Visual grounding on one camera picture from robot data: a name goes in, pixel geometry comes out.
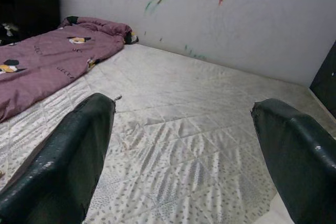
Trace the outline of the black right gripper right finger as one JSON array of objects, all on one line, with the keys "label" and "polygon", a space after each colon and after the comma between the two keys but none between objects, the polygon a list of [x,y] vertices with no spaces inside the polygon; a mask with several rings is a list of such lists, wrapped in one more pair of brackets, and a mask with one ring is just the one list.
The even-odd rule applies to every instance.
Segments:
[{"label": "black right gripper right finger", "polygon": [[335,223],[335,139],[278,100],[251,111],[265,163],[294,223]]}]

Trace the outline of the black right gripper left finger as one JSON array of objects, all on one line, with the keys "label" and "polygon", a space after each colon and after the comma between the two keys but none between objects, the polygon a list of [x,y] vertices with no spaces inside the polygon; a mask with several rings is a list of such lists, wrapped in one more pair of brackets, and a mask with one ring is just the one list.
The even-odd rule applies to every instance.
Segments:
[{"label": "black right gripper left finger", "polygon": [[115,100],[81,101],[39,143],[1,190],[1,223],[82,223],[101,176]]}]

